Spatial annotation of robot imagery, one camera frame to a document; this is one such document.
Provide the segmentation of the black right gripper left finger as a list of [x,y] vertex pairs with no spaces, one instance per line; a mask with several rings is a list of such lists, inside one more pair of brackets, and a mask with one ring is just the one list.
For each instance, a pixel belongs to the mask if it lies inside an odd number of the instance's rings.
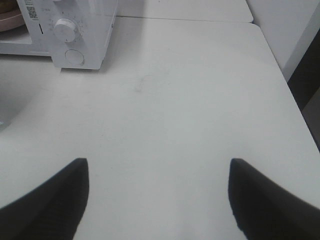
[[88,161],[77,158],[0,209],[0,238],[72,240],[84,215],[89,189]]

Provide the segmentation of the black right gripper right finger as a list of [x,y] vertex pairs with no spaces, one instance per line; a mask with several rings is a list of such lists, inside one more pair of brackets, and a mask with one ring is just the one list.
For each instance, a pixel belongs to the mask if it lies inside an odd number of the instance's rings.
[[241,158],[229,166],[228,199],[248,240],[318,240],[320,210]]

